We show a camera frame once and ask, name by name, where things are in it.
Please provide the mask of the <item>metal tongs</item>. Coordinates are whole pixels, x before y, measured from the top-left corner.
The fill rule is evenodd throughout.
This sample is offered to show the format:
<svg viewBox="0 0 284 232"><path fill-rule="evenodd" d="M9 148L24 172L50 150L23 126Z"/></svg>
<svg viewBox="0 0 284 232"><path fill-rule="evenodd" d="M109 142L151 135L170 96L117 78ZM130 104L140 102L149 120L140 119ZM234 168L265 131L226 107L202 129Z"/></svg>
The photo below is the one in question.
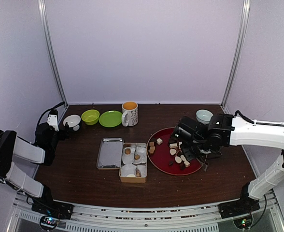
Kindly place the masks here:
<svg viewBox="0 0 284 232"><path fill-rule="evenodd" d="M202 153L197 145L179 143L177 156L181 159L180 168L182 170L189 168L193 162L198 162L204 171L206 171L209 166L207 163L207 154Z"/></svg>

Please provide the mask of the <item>bear print tin lid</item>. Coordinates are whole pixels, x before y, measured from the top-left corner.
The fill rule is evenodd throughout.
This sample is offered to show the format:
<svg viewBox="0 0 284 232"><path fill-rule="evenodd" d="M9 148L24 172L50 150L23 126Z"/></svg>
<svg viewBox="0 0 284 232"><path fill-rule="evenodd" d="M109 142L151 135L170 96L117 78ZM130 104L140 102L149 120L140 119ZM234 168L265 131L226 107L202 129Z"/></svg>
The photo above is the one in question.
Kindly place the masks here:
<svg viewBox="0 0 284 232"><path fill-rule="evenodd" d="M123 143L122 138L103 138L99 146L97 169L119 170Z"/></svg>

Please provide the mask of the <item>tan round chocolate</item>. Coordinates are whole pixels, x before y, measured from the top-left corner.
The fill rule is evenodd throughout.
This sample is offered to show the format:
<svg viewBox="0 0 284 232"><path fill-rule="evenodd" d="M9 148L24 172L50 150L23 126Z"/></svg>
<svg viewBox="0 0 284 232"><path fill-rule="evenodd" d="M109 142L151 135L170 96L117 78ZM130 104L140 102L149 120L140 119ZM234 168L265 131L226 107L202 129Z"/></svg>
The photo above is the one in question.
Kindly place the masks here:
<svg viewBox="0 0 284 232"><path fill-rule="evenodd" d="M131 149L130 149L130 148L126 148L126 149L125 149L125 154L126 154L126 155L129 155L130 153L131 153Z"/></svg>

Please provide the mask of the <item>tan tin box base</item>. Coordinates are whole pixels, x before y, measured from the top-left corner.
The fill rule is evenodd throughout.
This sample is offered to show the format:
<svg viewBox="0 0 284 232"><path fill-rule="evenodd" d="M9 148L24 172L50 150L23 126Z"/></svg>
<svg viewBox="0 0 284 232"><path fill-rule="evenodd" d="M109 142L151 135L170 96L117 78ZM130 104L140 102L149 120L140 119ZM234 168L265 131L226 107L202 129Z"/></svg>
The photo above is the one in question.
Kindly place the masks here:
<svg viewBox="0 0 284 232"><path fill-rule="evenodd" d="M130 148L131 153L125 154L125 149ZM135 155L140 155L139 160L135 160ZM119 178L122 183L144 184L147 181L147 144L146 143L123 143Z"/></svg>

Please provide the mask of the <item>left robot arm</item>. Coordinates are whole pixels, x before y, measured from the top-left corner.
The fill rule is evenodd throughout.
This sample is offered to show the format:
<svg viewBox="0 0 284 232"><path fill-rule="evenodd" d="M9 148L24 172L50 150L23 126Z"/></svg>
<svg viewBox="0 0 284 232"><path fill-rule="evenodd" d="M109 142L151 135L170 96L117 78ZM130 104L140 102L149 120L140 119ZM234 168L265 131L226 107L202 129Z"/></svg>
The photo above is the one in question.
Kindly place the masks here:
<svg viewBox="0 0 284 232"><path fill-rule="evenodd" d="M50 188L29 175L26 163L52 165L58 142L68 137L68 129L55 129L47 123L37 126L34 143L21 138L14 130L0 130L0 182L25 192L47 215L53 214L57 204Z"/></svg>

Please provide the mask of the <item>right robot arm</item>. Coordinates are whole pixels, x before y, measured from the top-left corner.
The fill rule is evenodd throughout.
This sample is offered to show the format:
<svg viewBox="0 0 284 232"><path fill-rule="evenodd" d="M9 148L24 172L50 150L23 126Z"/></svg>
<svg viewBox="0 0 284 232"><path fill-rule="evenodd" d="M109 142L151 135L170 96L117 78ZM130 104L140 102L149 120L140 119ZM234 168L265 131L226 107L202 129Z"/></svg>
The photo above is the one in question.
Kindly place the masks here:
<svg viewBox="0 0 284 232"><path fill-rule="evenodd" d="M246 213L269 190L284 181L284 122L249 119L240 111L216 114L208 124L187 116L175 126L171 139L181 142L181 151L189 159L220 154L223 147L242 146L261 151L264 155L277 151L274 161L267 158L264 172L245 184L240 199L235 202L238 213Z"/></svg>

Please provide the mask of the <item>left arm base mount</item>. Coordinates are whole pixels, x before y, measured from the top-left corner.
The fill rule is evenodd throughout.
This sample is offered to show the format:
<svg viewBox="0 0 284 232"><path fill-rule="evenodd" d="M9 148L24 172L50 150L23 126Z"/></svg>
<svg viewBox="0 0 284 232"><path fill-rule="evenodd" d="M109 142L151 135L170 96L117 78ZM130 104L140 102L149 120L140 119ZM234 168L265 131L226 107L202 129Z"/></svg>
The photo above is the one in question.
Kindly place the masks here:
<svg viewBox="0 0 284 232"><path fill-rule="evenodd" d="M39 219L39 226L45 231L51 231L58 226L61 220L71 219L74 206L69 203L55 202L54 207L47 207L35 202L31 209L42 214Z"/></svg>

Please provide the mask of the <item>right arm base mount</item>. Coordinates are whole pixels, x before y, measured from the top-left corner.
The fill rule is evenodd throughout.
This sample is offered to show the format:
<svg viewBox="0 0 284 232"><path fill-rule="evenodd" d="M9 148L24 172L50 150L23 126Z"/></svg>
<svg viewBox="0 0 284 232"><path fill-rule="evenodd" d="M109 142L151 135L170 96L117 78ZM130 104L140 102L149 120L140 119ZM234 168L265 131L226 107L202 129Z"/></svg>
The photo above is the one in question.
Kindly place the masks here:
<svg viewBox="0 0 284 232"><path fill-rule="evenodd" d="M221 203L218 206L222 219L232 218L234 226L240 230L248 230L254 225L253 212L260 209L259 201L247 202L235 200Z"/></svg>

